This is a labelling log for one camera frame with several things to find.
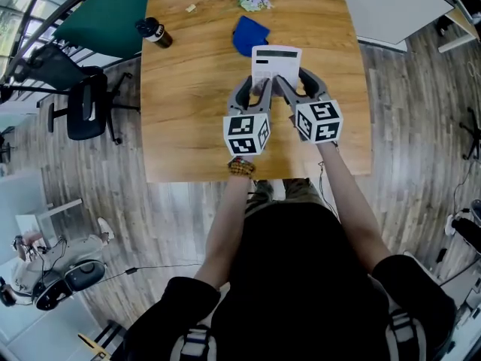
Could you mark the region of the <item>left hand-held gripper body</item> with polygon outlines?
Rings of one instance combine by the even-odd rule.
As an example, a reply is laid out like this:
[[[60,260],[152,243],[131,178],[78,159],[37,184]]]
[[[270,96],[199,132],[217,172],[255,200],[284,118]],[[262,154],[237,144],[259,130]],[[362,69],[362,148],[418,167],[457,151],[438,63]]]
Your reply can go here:
[[[271,136],[271,106],[248,105],[246,109],[233,102],[227,104],[223,117],[223,138],[232,156],[257,156]]]

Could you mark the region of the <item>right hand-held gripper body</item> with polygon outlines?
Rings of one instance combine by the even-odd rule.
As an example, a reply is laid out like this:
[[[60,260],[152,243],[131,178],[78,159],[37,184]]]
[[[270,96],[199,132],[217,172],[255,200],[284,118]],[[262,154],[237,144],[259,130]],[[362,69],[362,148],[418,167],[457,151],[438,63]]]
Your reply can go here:
[[[343,127],[343,115],[337,100],[327,92],[310,98],[295,94],[289,98],[290,120],[300,139],[311,144],[337,143]]]

